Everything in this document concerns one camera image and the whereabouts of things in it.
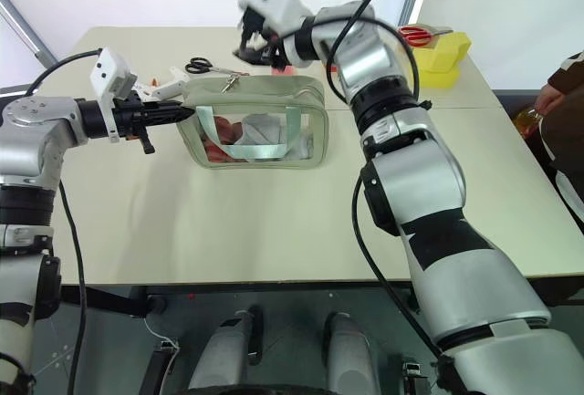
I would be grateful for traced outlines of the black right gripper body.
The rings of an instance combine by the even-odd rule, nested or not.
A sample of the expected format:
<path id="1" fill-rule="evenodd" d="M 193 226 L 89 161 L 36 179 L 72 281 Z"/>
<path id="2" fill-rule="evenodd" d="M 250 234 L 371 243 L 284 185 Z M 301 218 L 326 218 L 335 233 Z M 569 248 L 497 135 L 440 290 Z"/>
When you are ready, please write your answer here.
<path id="1" fill-rule="evenodd" d="M 277 33 L 269 26 L 265 25 L 266 19 L 256 12 L 253 8 L 247 7 L 242 17 L 242 33 L 250 33 L 248 46 L 251 48 L 271 47 L 273 49 L 273 64 L 272 65 L 253 65 L 253 66 L 268 66 L 272 68 L 285 68 L 287 66 L 287 58 L 284 52 L 283 43 Z M 261 47 L 252 47 L 250 42 L 256 36 L 261 36 L 266 42 Z"/>

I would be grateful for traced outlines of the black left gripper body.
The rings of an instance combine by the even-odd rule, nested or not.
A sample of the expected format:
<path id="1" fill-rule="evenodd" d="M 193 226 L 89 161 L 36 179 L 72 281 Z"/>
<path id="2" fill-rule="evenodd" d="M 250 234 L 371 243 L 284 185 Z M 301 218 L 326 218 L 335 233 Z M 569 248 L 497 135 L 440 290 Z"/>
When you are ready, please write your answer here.
<path id="1" fill-rule="evenodd" d="M 119 136 L 125 140 L 138 140 L 145 154 L 155 152 L 147 132 L 155 109 L 156 102 L 142 101 L 137 91 L 131 91 L 125 99 L 114 99 L 113 115 Z"/>

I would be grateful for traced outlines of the bystander bare hand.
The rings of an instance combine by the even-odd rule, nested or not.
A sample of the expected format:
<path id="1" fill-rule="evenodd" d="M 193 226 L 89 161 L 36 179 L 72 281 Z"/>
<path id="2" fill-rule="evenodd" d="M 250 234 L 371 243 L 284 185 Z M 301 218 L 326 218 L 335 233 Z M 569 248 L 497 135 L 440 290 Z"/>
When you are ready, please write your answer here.
<path id="1" fill-rule="evenodd" d="M 560 106 L 566 95 L 550 84 L 544 85 L 535 101 L 534 108 L 541 116 L 546 116 L 550 111 Z"/>

